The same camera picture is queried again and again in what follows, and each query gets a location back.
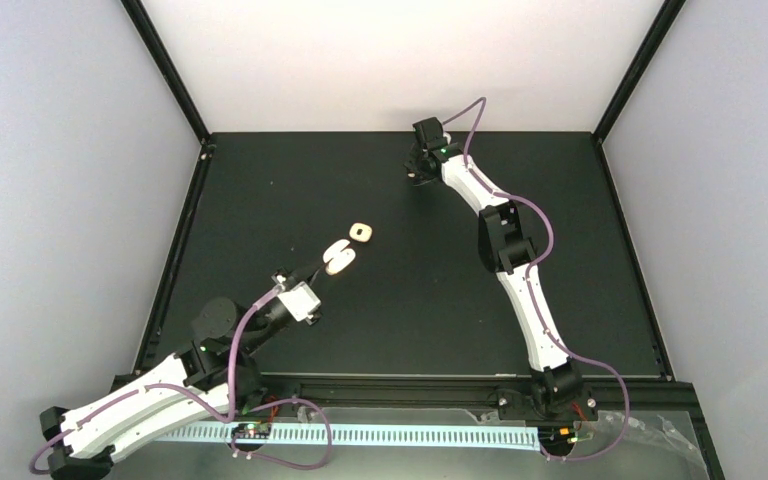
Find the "cream earbud charging case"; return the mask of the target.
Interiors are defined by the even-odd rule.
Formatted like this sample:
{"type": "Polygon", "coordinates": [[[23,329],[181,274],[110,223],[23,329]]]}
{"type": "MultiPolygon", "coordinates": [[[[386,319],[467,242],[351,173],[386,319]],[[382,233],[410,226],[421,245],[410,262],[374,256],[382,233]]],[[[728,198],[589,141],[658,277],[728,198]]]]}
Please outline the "cream earbud charging case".
{"type": "Polygon", "coordinates": [[[340,239],[329,246],[322,254],[325,272],[334,276],[345,270],[356,258],[356,251],[348,239],[340,239]]]}

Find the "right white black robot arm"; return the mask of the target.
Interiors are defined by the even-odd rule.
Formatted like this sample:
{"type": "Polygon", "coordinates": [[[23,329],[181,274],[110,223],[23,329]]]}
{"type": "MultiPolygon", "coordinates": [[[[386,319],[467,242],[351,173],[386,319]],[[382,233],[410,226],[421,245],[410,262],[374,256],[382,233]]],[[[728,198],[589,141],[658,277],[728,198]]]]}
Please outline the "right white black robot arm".
{"type": "Polygon", "coordinates": [[[493,183],[438,118],[420,120],[412,128],[414,143],[404,163],[408,177],[416,186],[443,183],[476,214],[480,261],[502,285],[526,342],[531,408],[542,418],[558,417],[581,394],[583,380],[542,290],[540,256],[521,215],[527,203],[493,183]]]}

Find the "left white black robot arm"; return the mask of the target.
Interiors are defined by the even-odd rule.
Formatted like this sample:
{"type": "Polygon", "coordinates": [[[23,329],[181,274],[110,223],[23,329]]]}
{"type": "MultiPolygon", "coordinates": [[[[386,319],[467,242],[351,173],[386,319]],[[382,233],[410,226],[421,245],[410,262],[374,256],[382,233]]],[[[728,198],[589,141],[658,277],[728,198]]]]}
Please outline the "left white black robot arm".
{"type": "Polygon", "coordinates": [[[102,479],[143,445],[179,427],[213,418],[228,424],[267,396],[253,358],[289,327],[320,317],[312,264],[278,270],[273,286],[250,307],[226,297],[208,301],[192,320],[191,340],[153,368],[83,407],[40,415],[46,443],[31,458],[33,475],[102,479]]]}

